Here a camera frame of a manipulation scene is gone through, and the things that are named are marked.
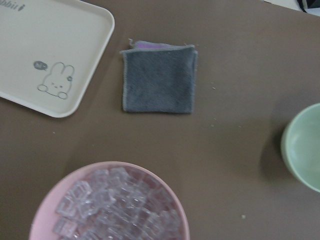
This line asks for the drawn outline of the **pink bowl of ice cubes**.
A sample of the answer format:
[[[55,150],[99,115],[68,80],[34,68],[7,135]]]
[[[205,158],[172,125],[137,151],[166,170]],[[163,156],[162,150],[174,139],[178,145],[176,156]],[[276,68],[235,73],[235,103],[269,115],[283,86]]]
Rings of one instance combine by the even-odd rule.
[[[185,211],[172,189],[140,166],[84,166],[60,180],[33,219],[31,240],[188,240]]]

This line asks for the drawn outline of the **grey folded cloth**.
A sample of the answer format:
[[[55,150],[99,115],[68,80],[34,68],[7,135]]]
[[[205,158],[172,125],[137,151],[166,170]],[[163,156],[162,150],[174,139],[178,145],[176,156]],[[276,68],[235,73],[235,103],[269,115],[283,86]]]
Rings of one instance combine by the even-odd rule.
[[[198,52],[193,44],[138,40],[122,50],[122,109],[129,113],[190,114],[194,110]]]

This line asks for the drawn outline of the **cream rabbit serving tray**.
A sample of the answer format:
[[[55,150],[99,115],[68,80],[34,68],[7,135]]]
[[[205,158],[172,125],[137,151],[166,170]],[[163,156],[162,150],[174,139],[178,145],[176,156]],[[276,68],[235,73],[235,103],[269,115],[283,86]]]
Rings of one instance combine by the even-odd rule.
[[[73,114],[115,28],[81,0],[0,3],[0,96],[54,118]]]

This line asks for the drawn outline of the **mint green bowl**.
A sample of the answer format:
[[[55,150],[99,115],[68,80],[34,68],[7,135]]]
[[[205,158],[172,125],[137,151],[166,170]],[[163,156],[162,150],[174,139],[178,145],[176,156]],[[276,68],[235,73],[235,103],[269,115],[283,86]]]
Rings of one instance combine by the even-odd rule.
[[[281,156],[289,172],[308,188],[320,191],[320,105],[299,112],[281,136]]]

